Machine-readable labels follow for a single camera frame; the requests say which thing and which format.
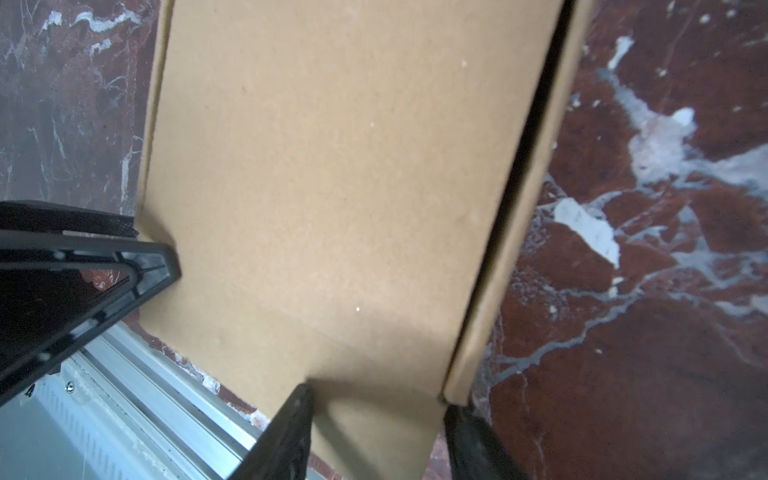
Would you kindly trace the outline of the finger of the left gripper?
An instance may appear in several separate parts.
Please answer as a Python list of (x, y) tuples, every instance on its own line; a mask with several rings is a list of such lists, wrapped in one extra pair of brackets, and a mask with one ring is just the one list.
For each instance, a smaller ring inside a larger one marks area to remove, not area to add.
[(162, 243), (2, 231), (1, 401), (180, 277)]
[(130, 216), (42, 201), (2, 201), (1, 229), (36, 233), (85, 234), (136, 238)]

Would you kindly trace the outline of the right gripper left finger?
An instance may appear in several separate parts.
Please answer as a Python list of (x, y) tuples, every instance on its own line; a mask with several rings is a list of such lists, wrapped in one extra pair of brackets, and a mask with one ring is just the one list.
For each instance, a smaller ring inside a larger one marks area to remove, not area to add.
[(304, 480), (311, 452), (314, 399), (309, 385), (297, 385), (228, 479)]

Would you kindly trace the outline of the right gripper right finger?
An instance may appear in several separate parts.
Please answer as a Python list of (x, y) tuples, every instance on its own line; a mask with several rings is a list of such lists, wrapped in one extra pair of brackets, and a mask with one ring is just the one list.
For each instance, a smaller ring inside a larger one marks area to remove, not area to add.
[(528, 476), (473, 405), (448, 407), (444, 416), (452, 478), (525, 480)]

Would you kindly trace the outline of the brown cardboard box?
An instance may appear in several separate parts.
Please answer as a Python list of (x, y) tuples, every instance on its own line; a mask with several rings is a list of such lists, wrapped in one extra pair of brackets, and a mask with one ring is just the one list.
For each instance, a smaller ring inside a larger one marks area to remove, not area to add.
[(181, 279), (141, 326), (349, 479), (423, 476), (467, 400), (588, 1), (168, 1), (137, 207)]

